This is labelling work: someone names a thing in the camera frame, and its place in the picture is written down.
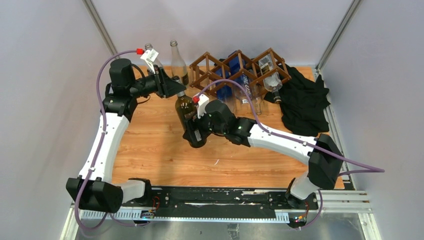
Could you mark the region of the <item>clear bottle with black label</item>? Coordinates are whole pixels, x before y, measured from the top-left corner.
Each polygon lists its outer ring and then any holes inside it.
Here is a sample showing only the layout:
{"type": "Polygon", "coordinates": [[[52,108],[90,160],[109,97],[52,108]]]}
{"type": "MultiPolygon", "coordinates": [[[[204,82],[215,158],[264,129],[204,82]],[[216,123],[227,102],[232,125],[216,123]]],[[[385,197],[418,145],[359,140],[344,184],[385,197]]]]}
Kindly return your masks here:
{"type": "Polygon", "coordinates": [[[176,40],[170,41],[171,47],[171,73],[172,76],[178,76],[183,85],[188,86],[190,83],[187,65],[183,60],[176,40]]]}

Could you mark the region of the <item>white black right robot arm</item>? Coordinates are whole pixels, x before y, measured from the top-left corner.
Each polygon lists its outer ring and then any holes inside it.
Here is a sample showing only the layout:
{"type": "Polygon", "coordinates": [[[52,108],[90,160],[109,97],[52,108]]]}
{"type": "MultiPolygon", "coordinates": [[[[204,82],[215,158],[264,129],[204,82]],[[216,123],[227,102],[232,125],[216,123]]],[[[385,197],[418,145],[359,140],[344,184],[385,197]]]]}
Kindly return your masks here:
{"type": "Polygon", "coordinates": [[[209,135],[216,135],[235,145],[272,150],[307,165],[305,173],[287,187],[285,201],[292,209],[301,207],[317,190],[333,190],[343,164],[337,158],[341,152],[330,136],[307,137],[280,131],[255,119],[237,117],[218,100],[195,104],[193,111],[183,115],[182,125],[182,137],[193,148],[203,147],[209,135]]]}

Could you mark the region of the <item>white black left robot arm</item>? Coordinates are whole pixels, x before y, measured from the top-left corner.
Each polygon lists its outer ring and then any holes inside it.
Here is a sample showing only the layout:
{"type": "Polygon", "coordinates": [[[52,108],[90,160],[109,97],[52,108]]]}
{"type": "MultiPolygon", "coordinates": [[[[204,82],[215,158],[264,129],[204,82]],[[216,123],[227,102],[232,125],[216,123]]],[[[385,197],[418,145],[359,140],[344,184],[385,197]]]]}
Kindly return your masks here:
{"type": "Polygon", "coordinates": [[[134,112],[138,98],[156,94],[169,98],[186,90],[177,77],[154,66],[155,73],[137,79],[134,64],[120,58],[110,63],[110,83],[100,99],[100,122],[90,154],[76,178],[70,177],[66,190],[77,210],[117,213],[122,204],[130,201],[149,206],[153,201],[152,185],[145,178],[129,178],[112,184],[112,172],[118,149],[134,112]]]}

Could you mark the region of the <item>blue labelled clear bottle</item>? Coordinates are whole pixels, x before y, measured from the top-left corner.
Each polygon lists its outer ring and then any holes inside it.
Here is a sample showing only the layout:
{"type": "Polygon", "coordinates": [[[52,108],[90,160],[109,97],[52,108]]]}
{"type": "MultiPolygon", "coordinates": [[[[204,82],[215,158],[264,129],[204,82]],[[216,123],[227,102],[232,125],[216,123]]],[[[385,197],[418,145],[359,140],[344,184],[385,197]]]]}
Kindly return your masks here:
{"type": "MultiPolygon", "coordinates": [[[[239,51],[236,50],[234,52],[232,52],[229,55],[230,60],[228,62],[228,66],[230,69],[230,75],[234,76],[236,75],[241,68],[246,66],[246,61],[243,58],[239,58],[239,51]]],[[[236,77],[234,79],[235,82],[237,82],[239,85],[241,85],[244,90],[248,93],[248,97],[243,93],[242,90],[240,90],[238,87],[234,88],[234,95],[236,97],[236,99],[238,100],[238,102],[240,103],[240,107],[250,107],[249,104],[249,100],[248,99],[252,99],[252,90],[249,86],[250,84],[250,78],[242,73],[240,76],[236,77]]]]}

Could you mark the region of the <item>dark green wine bottle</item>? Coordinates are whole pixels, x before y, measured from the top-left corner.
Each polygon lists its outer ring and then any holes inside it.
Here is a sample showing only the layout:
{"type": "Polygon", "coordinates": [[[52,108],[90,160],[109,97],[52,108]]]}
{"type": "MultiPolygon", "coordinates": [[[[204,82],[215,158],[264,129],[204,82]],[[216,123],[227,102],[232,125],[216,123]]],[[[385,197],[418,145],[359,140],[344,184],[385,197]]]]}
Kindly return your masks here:
{"type": "Polygon", "coordinates": [[[185,114],[197,113],[197,108],[191,97],[185,91],[176,94],[175,110],[183,127],[183,139],[187,140],[192,148],[201,148],[206,144],[205,139],[195,139],[194,131],[191,127],[185,127],[185,114]]]}

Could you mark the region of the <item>tall clear glass bottle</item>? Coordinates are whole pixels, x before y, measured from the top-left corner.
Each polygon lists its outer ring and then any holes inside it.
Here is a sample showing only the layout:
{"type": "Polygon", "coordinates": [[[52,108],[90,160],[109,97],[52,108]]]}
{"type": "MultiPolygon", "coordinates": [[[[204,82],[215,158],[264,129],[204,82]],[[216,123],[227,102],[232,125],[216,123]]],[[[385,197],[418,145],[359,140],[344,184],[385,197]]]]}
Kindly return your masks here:
{"type": "Polygon", "coordinates": [[[144,59],[147,65],[147,71],[149,75],[155,74],[154,65],[158,68],[163,69],[163,65],[159,60],[159,53],[153,48],[151,43],[147,43],[144,46],[146,58],[144,59]]]}

